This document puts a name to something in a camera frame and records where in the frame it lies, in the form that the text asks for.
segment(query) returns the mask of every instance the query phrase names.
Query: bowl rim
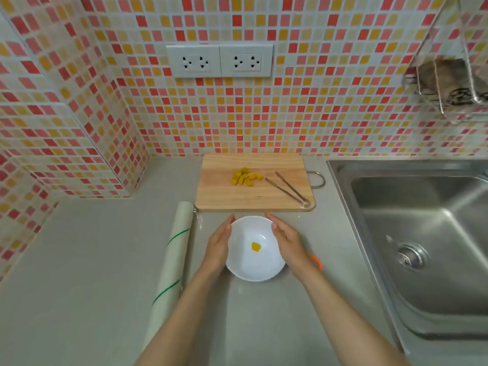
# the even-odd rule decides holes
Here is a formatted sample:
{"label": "bowl rim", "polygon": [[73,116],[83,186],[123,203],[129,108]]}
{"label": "bowl rim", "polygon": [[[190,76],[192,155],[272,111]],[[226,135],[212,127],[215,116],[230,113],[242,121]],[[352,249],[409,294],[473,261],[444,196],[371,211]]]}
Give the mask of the bowl rim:
{"label": "bowl rim", "polygon": [[[263,216],[256,216],[256,215],[252,215],[252,216],[244,216],[244,217],[240,217],[238,219],[236,219],[234,222],[232,222],[230,225],[234,225],[237,221],[241,221],[241,220],[245,220],[245,219],[248,219],[248,218],[260,218],[260,219],[263,219],[263,220],[266,220],[266,221],[269,221],[271,223],[273,223],[273,221],[271,221],[269,218],[266,218],[266,217],[263,217]],[[233,270],[231,270],[231,268],[227,265],[227,260],[225,260],[225,266],[227,267],[227,269],[236,277],[240,278],[241,280],[244,280],[244,281],[249,281],[250,283],[262,283],[262,282],[265,282],[265,281],[268,281],[268,280],[271,280],[273,277],[277,276],[282,270],[283,268],[285,267],[286,265],[286,262],[284,261],[283,257],[281,257],[282,261],[283,261],[283,266],[280,268],[280,270],[273,276],[267,278],[267,279],[264,279],[264,280],[252,280],[252,279],[245,279],[243,278],[242,276],[236,274]]]}

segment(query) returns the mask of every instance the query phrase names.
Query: person's left hand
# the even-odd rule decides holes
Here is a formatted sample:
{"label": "person's left hand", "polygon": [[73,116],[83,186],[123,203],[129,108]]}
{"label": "person's left hand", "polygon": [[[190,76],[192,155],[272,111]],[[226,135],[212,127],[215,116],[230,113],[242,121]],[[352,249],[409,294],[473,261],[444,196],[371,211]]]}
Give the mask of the person's left hand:
{"label": "person's left hand", "polygon": [[204,260],[200,266],[212,276],[217,277],[225,267],[227,255],[229,253],[228,241],[232,232],[232,222],[236,220],[234,214],[231,214],[208,238],[207,250],[205,251]]}

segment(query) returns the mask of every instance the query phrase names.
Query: electrical outlet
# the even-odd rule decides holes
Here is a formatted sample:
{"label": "electrical outlet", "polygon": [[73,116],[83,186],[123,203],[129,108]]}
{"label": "electrical outlet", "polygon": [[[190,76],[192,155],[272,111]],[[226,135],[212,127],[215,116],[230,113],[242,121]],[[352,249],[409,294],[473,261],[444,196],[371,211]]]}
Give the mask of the electrical outlet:
{"label": "electrical outlet", "polygon": [[174,77],[222,77],[218,45],[167,45]]}
{"label": "electrical outlet", "polygon": [[220,44],[222,77],[269,77],[273,44]]}
{"label": "electrical outlet", "polygon": [[240,72],[260,72],[261,54],[235,54],[234,67]]}

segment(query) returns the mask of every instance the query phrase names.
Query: tiled backsplash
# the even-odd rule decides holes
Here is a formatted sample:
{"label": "tiled backsplash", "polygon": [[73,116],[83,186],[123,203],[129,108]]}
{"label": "tiled backsplash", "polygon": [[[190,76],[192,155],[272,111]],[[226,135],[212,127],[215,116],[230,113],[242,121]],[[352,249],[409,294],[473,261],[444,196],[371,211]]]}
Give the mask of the tiled backsplash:
{"label": "tiled backsplash", "polygon": [[[486,157],[488,125],[401,87],[443,2],[0,0],[0,280],[60,197],[128,197],[150,156]],[[172,76],[167,44],[219,41],[272,41],[272,77]]]}

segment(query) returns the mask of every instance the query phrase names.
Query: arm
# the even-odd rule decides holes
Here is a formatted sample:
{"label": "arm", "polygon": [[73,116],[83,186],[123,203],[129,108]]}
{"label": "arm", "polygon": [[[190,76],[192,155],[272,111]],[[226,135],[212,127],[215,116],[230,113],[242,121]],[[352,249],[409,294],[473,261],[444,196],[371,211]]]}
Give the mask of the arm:
{"label": "arm", "polygon": [[408,366],[404,355],[364,320],[314,266],[298,231],[271,214],[266,217],[273,221],[280,253],[305,287],[341,365]]}
{"label": "arm", "polygon": [[200,268],[135,366],[183,366],[187,363],[208,294],[227,260],[230,224],[234,221],[235,217],[231,215],[209,238]]}

